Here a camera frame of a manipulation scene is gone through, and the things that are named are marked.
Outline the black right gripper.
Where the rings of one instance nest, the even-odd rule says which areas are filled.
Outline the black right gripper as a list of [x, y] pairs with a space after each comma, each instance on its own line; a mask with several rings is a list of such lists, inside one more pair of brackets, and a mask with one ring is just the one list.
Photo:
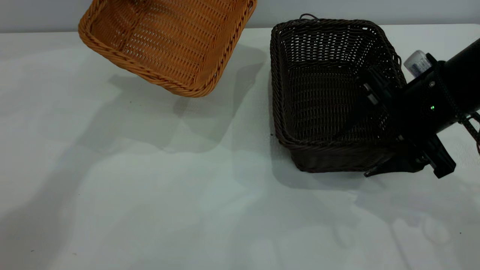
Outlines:
[[[394, 94], [394, 82], [378, 67], [360, 73], [366, 89], [356, 105], [357, 121], [382, 107], [407, 142], [417, 149], [438, 149], [437, 133], [462, 120], [464, 116], [464, 66], [437, 62], [425, 75]], [[398, 153], [364, 173], [365, 177], [383, 173], [416, 173], [428, 161], [419, 152]]]

